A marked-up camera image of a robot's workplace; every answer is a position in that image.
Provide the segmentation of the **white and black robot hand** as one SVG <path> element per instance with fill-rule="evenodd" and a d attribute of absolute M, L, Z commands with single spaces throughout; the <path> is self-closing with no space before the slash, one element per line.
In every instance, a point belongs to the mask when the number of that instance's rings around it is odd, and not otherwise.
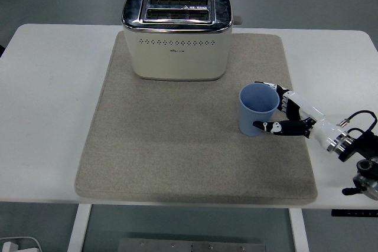
<path fill-rule="evenodd" d="M 298 93 L 278 84 L 264 83 L 279 96 L 277 109 L 286 120 L 279 122 L 255 121 L 253 126 L 279 136 L 304 136 L 317 140 L 329 152 L 341 153 L 352 143 L 352 138 L 341 127 L 330 123 L 324 114 Z"/>

